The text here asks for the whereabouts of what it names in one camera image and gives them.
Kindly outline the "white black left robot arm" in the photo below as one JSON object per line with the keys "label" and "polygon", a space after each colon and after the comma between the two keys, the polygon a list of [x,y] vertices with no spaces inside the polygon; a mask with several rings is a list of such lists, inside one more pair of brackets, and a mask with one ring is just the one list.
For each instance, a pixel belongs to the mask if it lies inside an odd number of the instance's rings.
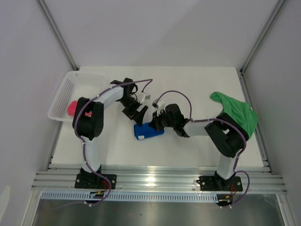
{"label": "white black left robot arm", "polygon": [[81,97],[78,99],[72,127],[75,136],[81,140],[83,148],[82,170],[88,173],[85,182],[91,188],[98,188],[102,183],[102,176],[98,173],[101,167],[97,137],[104,127],[104,111],[113,103],[120,102],[124,109],[123,114],[138,126],[142,126],[144,115],[148,109],[142,106],[144,100],[132,97],[138,89],[137,84],[152,82],[152,79],[133,81],[125,78],[123,81],[114,80],[110,86],[93,98]]}

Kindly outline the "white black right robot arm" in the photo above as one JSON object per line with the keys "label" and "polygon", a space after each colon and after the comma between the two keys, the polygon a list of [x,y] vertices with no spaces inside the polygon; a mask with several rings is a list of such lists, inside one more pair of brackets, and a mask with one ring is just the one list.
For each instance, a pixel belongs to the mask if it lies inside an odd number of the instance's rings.
{"label": "white black right robot arm", "polygon": [[152,114],[150,127],[157,131],[172,128],[180,137],[208,136],[220,152],[220,160],[215,172],[215,186],[225,190],[231,186],[235,175],[240,152],[246,148],[248,133],[227,113],[220,113],[216,118],[190,120],[185,118],[177,104],[160,106],[153,103],[156,111]]}

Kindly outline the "green towel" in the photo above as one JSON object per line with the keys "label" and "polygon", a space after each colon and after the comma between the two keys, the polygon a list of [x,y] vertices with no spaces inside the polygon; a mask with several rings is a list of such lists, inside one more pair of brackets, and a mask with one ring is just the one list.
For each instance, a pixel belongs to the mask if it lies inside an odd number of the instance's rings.
{"label": "green towel", "polygon": [[223,107],[222,113],[228,114],[251,138],[257,123],[258,115],[249,103],[242,102],[221,92],[213,92],[210,98],[220,103]]}

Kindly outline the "red towel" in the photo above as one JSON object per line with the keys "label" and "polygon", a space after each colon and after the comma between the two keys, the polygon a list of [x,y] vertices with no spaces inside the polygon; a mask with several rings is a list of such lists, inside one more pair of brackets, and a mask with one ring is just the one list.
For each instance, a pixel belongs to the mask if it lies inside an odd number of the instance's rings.
{"label": "red towel", "polygon": [[[69,116],[71,116],[71,117],[75,116],[77,104],[78,104],[78,102],[75,101],[75,100],[70,103],[70,105],[67,108],[67,113],[68,113]],[[88,117],[91,117],[92,112],[84,112],[84,115],[88,116]]]}

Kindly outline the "blue towel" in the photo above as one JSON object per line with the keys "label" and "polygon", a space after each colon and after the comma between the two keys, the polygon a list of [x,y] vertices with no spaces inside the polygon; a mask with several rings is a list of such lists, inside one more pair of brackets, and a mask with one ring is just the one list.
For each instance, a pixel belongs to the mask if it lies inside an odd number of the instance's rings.
{"label": "blue towel", "polygon": [[153,127],[150,127],[150,123],[144,123],[142,126],[139,126],[138,124],[134,125],[134,137],[137,140],[143,140],[147,138],[152,138],[156,136],[163,135],[165,133],[165,130],[157,130]]}

